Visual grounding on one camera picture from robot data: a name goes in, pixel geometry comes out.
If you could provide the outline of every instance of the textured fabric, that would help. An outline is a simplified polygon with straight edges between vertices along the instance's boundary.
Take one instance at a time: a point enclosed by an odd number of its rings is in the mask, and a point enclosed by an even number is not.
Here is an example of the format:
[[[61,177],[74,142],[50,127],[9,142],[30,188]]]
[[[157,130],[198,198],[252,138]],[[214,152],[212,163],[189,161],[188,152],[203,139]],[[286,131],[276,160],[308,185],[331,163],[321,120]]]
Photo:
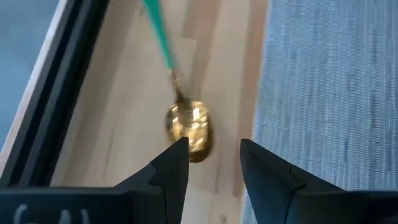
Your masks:
[[[253,140],[343,189],[398,187],[398,1],[270,0]],[[242,222],[255,223],[245,194]]]

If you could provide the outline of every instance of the black metal frame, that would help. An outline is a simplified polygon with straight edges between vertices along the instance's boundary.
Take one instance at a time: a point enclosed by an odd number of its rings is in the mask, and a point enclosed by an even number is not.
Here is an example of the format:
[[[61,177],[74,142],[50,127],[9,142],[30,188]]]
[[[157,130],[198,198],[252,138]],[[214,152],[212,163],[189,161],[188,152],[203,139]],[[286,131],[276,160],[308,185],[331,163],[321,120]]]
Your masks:
[[[109,0],[68,0],[0,178],[48,186]]]

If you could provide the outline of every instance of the green handle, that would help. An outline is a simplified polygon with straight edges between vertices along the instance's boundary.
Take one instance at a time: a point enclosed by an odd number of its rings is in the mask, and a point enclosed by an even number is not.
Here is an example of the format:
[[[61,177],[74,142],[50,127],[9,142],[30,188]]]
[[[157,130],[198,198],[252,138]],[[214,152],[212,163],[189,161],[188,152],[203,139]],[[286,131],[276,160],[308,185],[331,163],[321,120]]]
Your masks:
[[[148,13],[149,19],[154,26],[157,40],[159,41],[160,48],[162,50],[164,60],[168,69],[174,69],[174,61],[172,54],[169,49],[166,33],[162,24],[162,11],[159,7],[159,0],[142,0],[144,2],[145,9]]]

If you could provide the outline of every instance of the gold spoon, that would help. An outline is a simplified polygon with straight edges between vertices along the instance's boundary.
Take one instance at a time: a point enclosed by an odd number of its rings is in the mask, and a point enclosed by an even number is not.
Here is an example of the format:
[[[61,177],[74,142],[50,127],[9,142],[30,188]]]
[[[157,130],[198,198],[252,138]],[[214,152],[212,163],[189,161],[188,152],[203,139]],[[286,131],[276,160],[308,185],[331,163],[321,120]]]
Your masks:
[[[210,155],[213,146],[213,129],[209,111],[201,101],[191,100],[181,92],[176,66],[162,25],[159,0],[143,0],[143,2],[154,26],[176,96],[175,103],[170,107],[165,118],[169,138],[175,142],[181,137],[188,137],[190,162],[203,162]]]

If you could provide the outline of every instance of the teal handle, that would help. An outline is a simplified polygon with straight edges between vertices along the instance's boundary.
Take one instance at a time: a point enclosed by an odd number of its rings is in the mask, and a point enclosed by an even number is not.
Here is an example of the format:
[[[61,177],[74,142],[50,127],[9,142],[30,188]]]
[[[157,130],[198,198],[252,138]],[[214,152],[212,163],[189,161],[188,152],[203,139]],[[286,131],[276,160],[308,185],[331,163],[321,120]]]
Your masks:
[[[155,29],[157,40],[159,41],[160,48],[163,53],[164,60],[168,69],[174,68],[174,61],[172,54],[169,49],[166,33],[162,24],[162,11],[159,7],[159,0],[142,0],[144,2],[145,9],[148,13],[149,19]]]

